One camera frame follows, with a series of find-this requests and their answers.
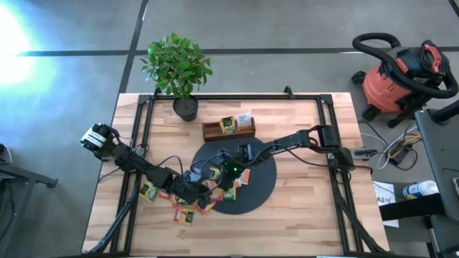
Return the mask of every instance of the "potted plant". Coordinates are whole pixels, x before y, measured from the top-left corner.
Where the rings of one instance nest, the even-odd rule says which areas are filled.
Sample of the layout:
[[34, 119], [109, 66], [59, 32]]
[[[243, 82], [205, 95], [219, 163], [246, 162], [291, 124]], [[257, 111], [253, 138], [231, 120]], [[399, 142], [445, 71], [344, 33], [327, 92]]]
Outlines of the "potted plant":
[[210, 59], [206, 58], [198, 44], [175, 33], [166, 35], [148, 48], [148, 60], [142, 72], [146, 80], [156, 82], [155, 87], [167, 95], [175, 96], [173, 108], [181, 119], [193, 121], [198, 113], [198, 99], [191, 95], [194, 85], [205, 85], [207, 75], [212, 75]]

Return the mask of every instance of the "white sign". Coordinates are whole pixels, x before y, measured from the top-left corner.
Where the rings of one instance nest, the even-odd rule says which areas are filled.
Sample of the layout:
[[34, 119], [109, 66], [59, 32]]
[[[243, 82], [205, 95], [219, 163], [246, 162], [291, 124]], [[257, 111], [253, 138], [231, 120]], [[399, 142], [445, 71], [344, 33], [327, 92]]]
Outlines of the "white sign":
[[[378, 205], [393, 204], [395, 202], [394, 185], [390, 183], [381, 183], [373, 181], [374, 192], [378, 199]], [[397, 219], [391, 221], [383, 221], [385, 226], [399, 227]]]

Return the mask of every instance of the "wooden box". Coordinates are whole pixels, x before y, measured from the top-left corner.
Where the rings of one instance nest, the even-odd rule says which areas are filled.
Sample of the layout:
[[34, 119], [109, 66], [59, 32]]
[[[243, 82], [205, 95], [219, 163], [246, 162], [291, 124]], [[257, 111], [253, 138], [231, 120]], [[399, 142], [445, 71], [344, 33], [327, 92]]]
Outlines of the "wooden box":
[[202, 123], [202, 137], [204, 138], [204, 142], [206, 143], [216, 140], [231, 140], [238, 138], [255, 137], [255, 121], [252, 118], [252, 130], [245, 130], [242, 132], [236, 132], [229, 135], [224, 135], [222, 133], [220, 122]]

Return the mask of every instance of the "black plant pot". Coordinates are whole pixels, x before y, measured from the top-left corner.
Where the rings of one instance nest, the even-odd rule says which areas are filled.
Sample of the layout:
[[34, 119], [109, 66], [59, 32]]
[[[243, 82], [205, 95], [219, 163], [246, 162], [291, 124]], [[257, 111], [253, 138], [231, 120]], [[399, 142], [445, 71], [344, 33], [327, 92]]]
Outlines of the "black plant pot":
[[174, 112], [184, 121], [191, 122], [198, 116], [198, 99], [189, 96], [186, 99], [175, 99], [172, 105]]

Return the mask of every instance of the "black metal frame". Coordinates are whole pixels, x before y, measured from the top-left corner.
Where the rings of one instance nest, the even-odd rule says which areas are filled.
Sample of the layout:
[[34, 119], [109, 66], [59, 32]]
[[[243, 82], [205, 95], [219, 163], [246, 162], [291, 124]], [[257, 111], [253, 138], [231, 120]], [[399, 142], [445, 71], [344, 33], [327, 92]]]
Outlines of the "black metal frame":
[[[339, 136], [339, 129], [338, 129], [338, 122], [336, 119], [336, 114], [333, 106], [333, 99], [331, 95], [294, 95], [289, 87], [285, 88], [285, 93], [275, 94], [275, 95], [267, 95], [267, 94], [235, 94], [235, 95], [218, 95], [218, 94], [206, 94], [194, 95], [198, 100], [313, 100], [316, 101], [317, 108], [318, 108], [318, 116], [321, 125], [326, 124], [326, 114], [324, 111], [324, 105], [328, 108], [329, 117], [331, 121], [331, 125], [336, 128], [336, 132], [338, 134], [338, 139], [341, 145], [341, 138]], [[147, 144], [149, 128], [151, 123], [151, 117], [153, 115], [153, 104], [155, 100], [174, 100], [173, 96], [167, 95], [160, 95], [159, 90], [155, 91], [154, 95], [139, 95], [138, 103], [137, 103], [137, 110], [136, 116], [134, 119], [133, 125], [133, 132], [132, 132], [132, 141], [133, 146], [136, 145], [137, 137], [138, 137], [138, 128], [141, 121], [141, 113], [143, 106], [148, 104], [147, 114], [146, 114], [146, 122], [143, 131], [143, 138], [142, 138], [142, 146]], [[330, 163], [333, 160], [333, 156], [327, 156], [327, 162]], [[344, 186], [344, 193], [345, 198], [341, 195], [339, 191], [339, 183], [336, 179], [336, 174], [339, 173], [334, 168], [330, 167], [328, 169], [330, 178], [331, 178], [331, 190], [333, 191], [333, 197], [335, 198], [335, 208], [336, 208], [336, 218], [339, 226], [339, 234], [341, 238], [341, 245], [343, 249], [343, 255], [345, 257], [405, 257], [399, 256], [390, 253], [380, 253], [378, 248], [370, 248], [372, 253], [364, 252], [364, 247], [362, 243], [362, 239], [364, 237], [359, 233], [363, 232], [366, 238], [369, 238], [368, 233], [365, 231], [364, 227], [359, 223], [356, 217], [356, 209], [354, 205], [354, 198], [352, 196], [351, 184], [349, 178], [346, 174], [343, 174], [343, 186]], [[111, 246], [110, 251], [103, 253], [103, 249], [98, 249], [96, 252], [89, 252], [85, 254], [81, 254], [77, 257], [128, 257], [130, 256], [131, 252], [131, 243], [133, 237], [133, 230], [135, 226], [135, 219], [136, 219], [136, 209], [137, 209], [137, 198], [138, 198], [138, 191], [140, 188], [140, 180], [141, 174], [136, 174], [133, 195], [131, 196], [130, 200], [126, 202], [127, 192], [128, 192], [128, 185], [130, 181], [131, 174], [125, 173], [123, 178], [123, 184], [121, 186], [120, 198], [118, 202], [118, 212], [117, 217], [115, 219], [115, 224], [117, 225], [116, 228], [113, 230], [113, 226], [110, 228], [109, 232], [114, 231], [114, 234], [110, 235], [111, 238]], [[339, 202], [346, 203], [345, 207], [340, 206]], [[126, 217], [127, 211], [129, 211], [129, 219], [128, 219], [128, 227], [126, 230], [126, 240], [124, 243], [123, 251], [118, 251], [118, 240], [119, 234], [118, 228], [122, 222], [122, 220]], [[351, 228], [354, 235], [354, 240], [356, 243], [356, 251], [352, 251], [351, 247], [349, 246], [349, 239], [346, 232], [346, 222], [344, 220], [344, 214], [349, 217], [351, 221]]]

